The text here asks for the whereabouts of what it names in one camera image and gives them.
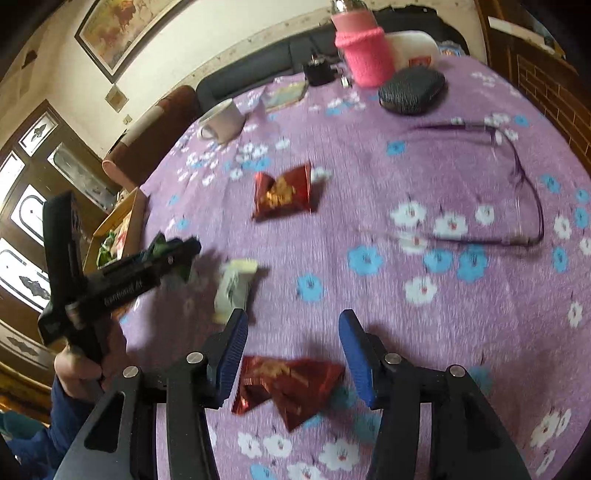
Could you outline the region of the person's left hand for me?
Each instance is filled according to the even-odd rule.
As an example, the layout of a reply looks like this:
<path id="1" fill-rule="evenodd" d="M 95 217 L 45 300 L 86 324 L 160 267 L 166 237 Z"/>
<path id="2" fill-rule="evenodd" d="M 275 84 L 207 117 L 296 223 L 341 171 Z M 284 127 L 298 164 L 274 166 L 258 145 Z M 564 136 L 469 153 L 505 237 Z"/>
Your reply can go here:
<path id="1" fill-rule="evenodd" d="M 89 387 L 99 381 L 103 391 L 130 365 L 126 339 L 119 323 L 110 321 L 107 353 L 101 364 L 89 360 L 78 349 L 67 345 L 54 360 L 54 371 L 64 392 L 71 398 L 91 402 Z"/>

